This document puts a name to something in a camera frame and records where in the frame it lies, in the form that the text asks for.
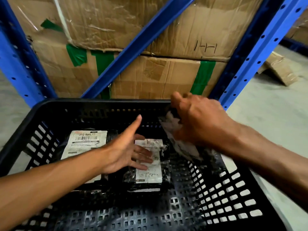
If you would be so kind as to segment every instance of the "person's left hand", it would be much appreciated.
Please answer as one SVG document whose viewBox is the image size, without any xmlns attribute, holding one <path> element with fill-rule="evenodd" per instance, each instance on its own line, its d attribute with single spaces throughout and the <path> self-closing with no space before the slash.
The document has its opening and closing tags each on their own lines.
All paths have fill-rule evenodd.
<svg viewBox="0 0 308 231">
<path fill-rule="evenodd" d="M 102 173 L 109 174 L 120 170 L 125 166 L 132 166 L 141 170 L 147 170 L 148 167 L 139 164 L 139 162 L 152 163 L 150 158 L 152 152 L 135 145 L 135 140 L 144 140 L 144 136 L 135 134 L 136 130 L 141 124 L 141 115 L 137 116 L 136 120 L 127 129 L 122 132 L 117 138 L 110 143 L 104 145 L 102 148 L 106 150 L 106 162 L 103 162 Z"/>
</svg>

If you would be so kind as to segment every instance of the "basket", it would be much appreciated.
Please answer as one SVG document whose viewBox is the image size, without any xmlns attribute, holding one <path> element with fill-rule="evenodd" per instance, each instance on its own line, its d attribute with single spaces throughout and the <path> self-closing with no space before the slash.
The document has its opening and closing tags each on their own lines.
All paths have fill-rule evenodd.
<svg viewBox="0 0 308 231">
<path fill-rule="evenodd" d="M 72 130 L 123 131 L 138 114 L 137 133 L 168 141 L 158 121 L 170 101 L 56 99 L 37 104 L 0 152 L 0 176 L 47 164 Z M 286 230 L 250 170 L 211 175 L 170 152 L 172 189 L 161 193 L 69 193 L 13 230 Z"/>
</svg>

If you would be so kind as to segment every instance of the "green tape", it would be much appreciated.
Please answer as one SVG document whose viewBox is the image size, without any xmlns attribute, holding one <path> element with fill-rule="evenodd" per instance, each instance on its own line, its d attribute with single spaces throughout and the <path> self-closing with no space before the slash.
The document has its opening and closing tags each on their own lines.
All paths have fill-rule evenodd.
<svg viewBox="0 0 308 231">
<path fill-rule="evenodd" d="M 53 22 L 49 21 L 48 19 L 45 19 L 44 22 L 41 24 L 41 27 L 46 29 L 52 29 L 58 32 L 63 32 L 62 27 L 59 25 L 54 24 Z"/>
<path fill-rule="evenodd" d="M 104 72 L 104 70 L 110 65 L 114 60 L 113 52 L 103 52 L 99 50 L 91 50 L 91 55 L 96 58 L 96 67 L 98 76 Z M 101 93 L 102 99 L 110 99 L 111 86 L 106 87 Z"/>
<path fill-rule="evenodd" d="M 213 69 L 216 65 L 214 61 L 201 61 L 200 67 L 193 83 L 193 86 L 190 92 L 194 95 L 202 95 L 206 85 L 208 84 L 211 75 L 213 73 Z"/>
<path fill-rule="evenodd" d="M 73 65 L 75 67 L 81 66 L 83 63 L 88 62 L 87 50 L 86 49 L 77 48 L 75 46 L 67 44 L 66 50 L 67 50 L 68 55 L 70 56 L 71 61 L 72 61 Z"/>
</svg>

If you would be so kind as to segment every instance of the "forearm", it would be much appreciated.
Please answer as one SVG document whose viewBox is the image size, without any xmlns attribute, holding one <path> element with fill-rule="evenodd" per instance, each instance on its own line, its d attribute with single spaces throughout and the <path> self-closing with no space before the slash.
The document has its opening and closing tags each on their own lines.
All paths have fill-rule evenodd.
<svg viewBox="0 0 308 231">
<path fill-rule="evenodd" d="M 267 140 L 254 129 L 240 125 L 238 138 L 226 154 L 283 191 L 308 211 L 308 159 Z"/>
<path fill-rule="evenodd" d="M 103 152 L 90 151 L 57 163 L 0 178 L 0 230 L 9 230 L 100 174 Z"/>
</svg>

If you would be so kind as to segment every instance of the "gray floor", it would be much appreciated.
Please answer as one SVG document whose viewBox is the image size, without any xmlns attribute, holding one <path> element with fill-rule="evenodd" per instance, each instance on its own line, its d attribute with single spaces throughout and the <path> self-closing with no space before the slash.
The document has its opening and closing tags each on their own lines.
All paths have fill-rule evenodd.
<svg viewBox="0 0 308 231">
<path fill-rule="evenodd" d="M 266 75 L 256 75 L 241 92 L 227 113 L 249 125 L 269 140 L 308 157 L 308 58 L 278 46 L 275 50 L 293 60 L 291 67 L 299 81 L 284 87 Z M 2 147 L 29 107 L 0 74 L 0 147 Z M 307 230 L 308 215 L 265 180 L 267 196 L 278 205 L 293 230 Z"/>
</svg>

